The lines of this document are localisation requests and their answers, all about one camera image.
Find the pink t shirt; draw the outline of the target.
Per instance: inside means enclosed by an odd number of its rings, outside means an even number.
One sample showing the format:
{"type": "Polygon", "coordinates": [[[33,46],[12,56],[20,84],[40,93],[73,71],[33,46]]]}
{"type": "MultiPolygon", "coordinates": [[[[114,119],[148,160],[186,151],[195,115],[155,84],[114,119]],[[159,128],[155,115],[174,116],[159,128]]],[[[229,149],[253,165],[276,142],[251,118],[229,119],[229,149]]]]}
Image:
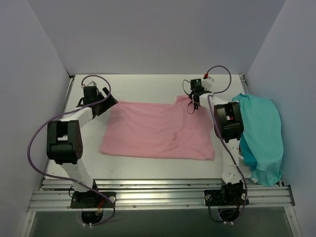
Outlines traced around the pink t shirt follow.
{"type": "Polygon", "coordinates": [[[177,96],[174,104],[120,101],[110,109],[101,143],[105,155],[214,160],[213,122],[209,111],[193,114],[190,99],[177,96]]]}

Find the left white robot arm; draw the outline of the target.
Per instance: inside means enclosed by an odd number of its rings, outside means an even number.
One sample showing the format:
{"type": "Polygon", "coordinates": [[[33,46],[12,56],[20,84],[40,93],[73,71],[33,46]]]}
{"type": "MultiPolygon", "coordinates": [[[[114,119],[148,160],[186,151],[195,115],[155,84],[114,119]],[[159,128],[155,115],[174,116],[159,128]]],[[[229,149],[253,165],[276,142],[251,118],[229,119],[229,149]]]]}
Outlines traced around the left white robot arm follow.
{"type": "Polygon", "coordinates": [[[73,112],[47,125],[47,157],[66,171],[75,192],[82,194],[81,200],[88,207],[96,206],[100,195],[94,179],[81,160],[81,128],[117,103],[106,87],[100,91],[97,86],[89,85],[83,88],[83,97],[73,112]]]}

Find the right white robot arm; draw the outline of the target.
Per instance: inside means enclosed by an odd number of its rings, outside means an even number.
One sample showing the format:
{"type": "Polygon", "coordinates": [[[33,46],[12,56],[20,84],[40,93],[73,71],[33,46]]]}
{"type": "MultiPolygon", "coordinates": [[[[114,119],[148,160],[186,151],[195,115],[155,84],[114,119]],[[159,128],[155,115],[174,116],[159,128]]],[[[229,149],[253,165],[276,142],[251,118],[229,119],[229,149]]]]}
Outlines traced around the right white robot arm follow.
{"type": "Polygon", "coordinates": [[[210,109],[214,123],[214,131],[223,145],[224,184],[219,192],[223,203],[232,203],[237,198],[237,192],[243,192],[243,178],[239,168],[239,144],[244,131],[239,103],[225,101],[208,89],[212,86],[211,79],[189,80],[190,94],[194,108],[210,109]]]}

